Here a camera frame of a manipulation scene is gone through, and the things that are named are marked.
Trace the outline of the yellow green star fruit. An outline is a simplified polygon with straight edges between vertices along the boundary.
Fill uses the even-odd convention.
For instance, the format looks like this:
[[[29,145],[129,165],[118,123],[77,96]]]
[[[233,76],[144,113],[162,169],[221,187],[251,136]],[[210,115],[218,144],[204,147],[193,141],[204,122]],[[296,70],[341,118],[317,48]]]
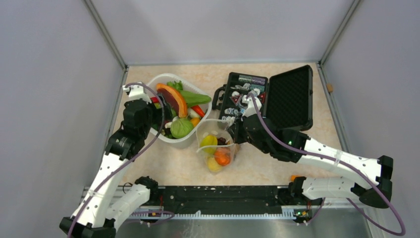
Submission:
[[[204,152],[213,155],[217,149],[217,137],[214,135],[207,135],[200,143],[200,149]]]

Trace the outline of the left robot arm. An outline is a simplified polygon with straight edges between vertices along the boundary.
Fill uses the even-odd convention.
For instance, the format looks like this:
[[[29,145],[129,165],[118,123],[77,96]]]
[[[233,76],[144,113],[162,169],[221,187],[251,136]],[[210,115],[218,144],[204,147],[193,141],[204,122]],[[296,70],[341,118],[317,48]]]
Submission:
[[[62,218],[59,224],[69,238],[113,238],[140,205],[153,205],[158,201],[157,189],[140,184],[112,203],[132,162],[152,145],[145,143],[152,126],[164,126],[166,116],[172,115],[163,96],[158,94],[156,99],[160,108],[143,99],[124,104],[123,121],[108,139],[102,163],[86,196],[74,213]]]

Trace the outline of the yellow lemon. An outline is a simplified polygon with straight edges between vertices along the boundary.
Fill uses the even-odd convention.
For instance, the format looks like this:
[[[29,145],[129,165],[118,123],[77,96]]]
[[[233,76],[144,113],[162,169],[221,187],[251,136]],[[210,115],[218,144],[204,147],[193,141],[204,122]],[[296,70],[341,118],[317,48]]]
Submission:
[[[218,173],[223,169],[223,166],[219,165],[214,157],[207,158],[207,168],[210,172]]]

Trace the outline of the small orange fruit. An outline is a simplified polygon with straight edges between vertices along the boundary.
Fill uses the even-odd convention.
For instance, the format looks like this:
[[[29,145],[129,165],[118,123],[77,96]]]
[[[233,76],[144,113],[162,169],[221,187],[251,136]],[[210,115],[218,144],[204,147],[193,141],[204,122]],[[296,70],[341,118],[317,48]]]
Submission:
[[[231,152],[227,147],[217,148],[213,156],[215,161],[221,166],[227,166],[231,163]]]

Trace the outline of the white plastic basket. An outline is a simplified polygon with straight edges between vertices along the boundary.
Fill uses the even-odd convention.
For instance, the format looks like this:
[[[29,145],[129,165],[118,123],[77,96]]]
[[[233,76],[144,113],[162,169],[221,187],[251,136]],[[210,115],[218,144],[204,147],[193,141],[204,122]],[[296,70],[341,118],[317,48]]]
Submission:
[[[184,90],[186,90],[186,91],[190,91],[190,92],[194,92],[194,93],[209,96],[208,93],[204,92],[203,90],[198,88],[193,83],[189,82],[188,80],[186,80],[186,79],[184,79],[184,78],[182,78],[178,75],[172,74],[172,73],[163,73],[163,74],[159,74],[159,75],[155,76],[153,79],[151,79],[147,83],[147,86],[149,86],[152,89],[155,89],[156,85],[158,83],[166,84],[170,81],[181,82]],[[163,141],[166,144],[168,144],[168,145],[170,145],[174,148],[184,149],[184,148],[187,148],[188,146],[190,146],[196,140],[196,136],[195,136],[196,131],[197,131],[197,128],[194,128],[188,135],[186,135],[185,137],[180,138],[180,139],[170,139],[170,138],[167,138],[164,135],[160,134],[159,137],[158,137],[158,140]]]

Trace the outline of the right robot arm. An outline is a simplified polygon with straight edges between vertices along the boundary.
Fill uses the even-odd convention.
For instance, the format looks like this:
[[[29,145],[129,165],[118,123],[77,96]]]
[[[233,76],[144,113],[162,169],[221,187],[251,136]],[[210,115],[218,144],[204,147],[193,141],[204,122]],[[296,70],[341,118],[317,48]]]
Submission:
[[[336,197],[358,199],[364,205],[386,209],[392,197],[393,159],[365,158],[329,147],[294,129],[277,129],[254,114],[229,120],[228,132],[235,143],[249,143],[282,161],[319,167],[334,178],[298,177],[289,185],[296,204]]]

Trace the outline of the dark red grape bunch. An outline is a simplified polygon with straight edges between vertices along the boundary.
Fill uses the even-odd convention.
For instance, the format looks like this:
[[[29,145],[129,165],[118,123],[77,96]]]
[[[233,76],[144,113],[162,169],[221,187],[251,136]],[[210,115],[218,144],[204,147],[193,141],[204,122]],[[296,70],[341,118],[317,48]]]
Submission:
[[[224,146],[227,145],[227,140],[223,137],[218,137],[217,138],[217,145],[218,146]]]

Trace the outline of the clear zip top bag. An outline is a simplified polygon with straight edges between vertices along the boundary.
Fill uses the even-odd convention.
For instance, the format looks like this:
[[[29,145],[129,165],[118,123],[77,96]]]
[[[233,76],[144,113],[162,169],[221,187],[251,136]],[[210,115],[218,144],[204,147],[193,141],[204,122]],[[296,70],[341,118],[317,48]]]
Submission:
[[[205,119],[198,124],[196,153],[213,174],[217,174],[234,163],[240,145],[235,143],[231,126],[234,120]]]

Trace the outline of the papaya slice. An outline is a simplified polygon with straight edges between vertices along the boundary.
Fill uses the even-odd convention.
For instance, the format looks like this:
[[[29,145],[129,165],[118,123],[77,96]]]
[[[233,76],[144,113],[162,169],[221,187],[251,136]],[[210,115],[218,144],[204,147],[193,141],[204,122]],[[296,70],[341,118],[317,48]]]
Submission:
[[[174,108],[180,118],[186,118],[188,107],[184,97],[175,88],[166,84],[158,83],[156,90],[161,93],[165,100]]]

